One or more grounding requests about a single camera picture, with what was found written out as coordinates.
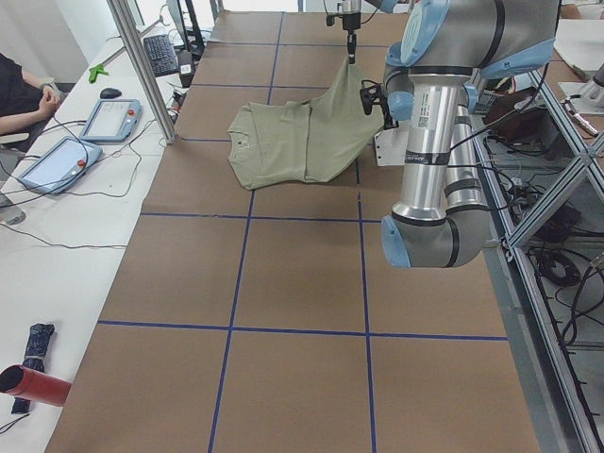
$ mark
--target keyboard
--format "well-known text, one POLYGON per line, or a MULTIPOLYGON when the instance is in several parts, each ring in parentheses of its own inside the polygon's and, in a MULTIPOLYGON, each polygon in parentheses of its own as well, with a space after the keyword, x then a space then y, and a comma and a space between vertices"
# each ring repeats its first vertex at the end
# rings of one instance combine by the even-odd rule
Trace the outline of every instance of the keyboard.
POLYGON ((143 39, 144 51, 149 57, 155 77, 178 72, 178 60, 168 35, 155 35, 143 39))

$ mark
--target red cylinder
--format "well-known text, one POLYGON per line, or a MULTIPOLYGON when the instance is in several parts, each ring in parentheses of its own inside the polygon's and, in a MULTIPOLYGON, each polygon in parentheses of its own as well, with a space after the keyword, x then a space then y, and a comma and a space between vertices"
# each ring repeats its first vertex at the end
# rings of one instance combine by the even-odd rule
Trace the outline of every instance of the red cylinder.
POLYGON ((0 374, 1 393, 53 406, 63 406, 71 388, 70 382, 22 365, 12 365, 0 374))

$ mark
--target computer mouse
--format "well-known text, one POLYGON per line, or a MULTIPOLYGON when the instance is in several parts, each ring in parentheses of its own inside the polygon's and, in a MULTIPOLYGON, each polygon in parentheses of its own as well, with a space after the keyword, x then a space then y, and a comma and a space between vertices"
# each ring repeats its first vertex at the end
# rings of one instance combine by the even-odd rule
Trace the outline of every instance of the computer mouse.
POLYGON ((117 88, 104 88, 101 91, 100 98, 101 99, 113 99, 115 97, 119 97, 122 95, 117 88))

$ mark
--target umbrella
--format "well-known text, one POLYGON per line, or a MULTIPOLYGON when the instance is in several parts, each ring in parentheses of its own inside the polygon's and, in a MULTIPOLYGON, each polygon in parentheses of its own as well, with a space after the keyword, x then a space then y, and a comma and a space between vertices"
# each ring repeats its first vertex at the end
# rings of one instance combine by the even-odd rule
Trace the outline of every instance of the umbrella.
MULTIPOLYGON (((32 370, 44 372, 44 357, 48 350, 50 337, 55 332, 52 324, 36 324, 29 328, 29 340, 25 347, 23 366, 32 370)), ((28 413, 29 400, 15 398, 11 413, 28 413)))

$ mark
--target label sticker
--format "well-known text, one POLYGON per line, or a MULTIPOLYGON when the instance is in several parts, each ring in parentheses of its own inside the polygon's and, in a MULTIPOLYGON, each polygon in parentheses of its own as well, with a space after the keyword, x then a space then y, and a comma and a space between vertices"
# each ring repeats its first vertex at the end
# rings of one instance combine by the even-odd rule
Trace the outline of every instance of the label sticker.
POLYGON ((411 127, 434 130, 436 128, 436 111, 441 94, 439 92, 422 92, 415 96, 413 102, 413 121, 411 127))

